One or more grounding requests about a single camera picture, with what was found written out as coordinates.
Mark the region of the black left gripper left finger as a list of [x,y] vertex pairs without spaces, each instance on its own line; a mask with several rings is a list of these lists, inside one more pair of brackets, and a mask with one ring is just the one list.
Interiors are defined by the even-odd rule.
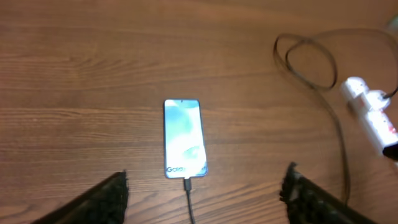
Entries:
[[33,224],[123,224],[128,199],[126,171],[115,172]]

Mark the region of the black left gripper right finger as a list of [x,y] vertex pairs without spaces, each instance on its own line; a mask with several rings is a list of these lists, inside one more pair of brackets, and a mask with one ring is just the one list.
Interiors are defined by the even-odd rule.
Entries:
[[294,224],[376,224],[295,170],[291,162],[279,193]]

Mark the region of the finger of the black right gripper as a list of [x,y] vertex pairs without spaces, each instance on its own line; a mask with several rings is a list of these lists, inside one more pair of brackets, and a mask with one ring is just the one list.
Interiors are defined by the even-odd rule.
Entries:
[[382,150],[384,156],[392,159],[393,161],[398,161],[398,144],[393,144],[385,147]]

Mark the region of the blue smartphone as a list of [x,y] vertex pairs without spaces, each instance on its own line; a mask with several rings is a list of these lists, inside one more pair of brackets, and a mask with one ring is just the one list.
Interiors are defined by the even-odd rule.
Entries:
[[208,173],[201,108],[196,99],[164,101],[164,167],[169,179]]

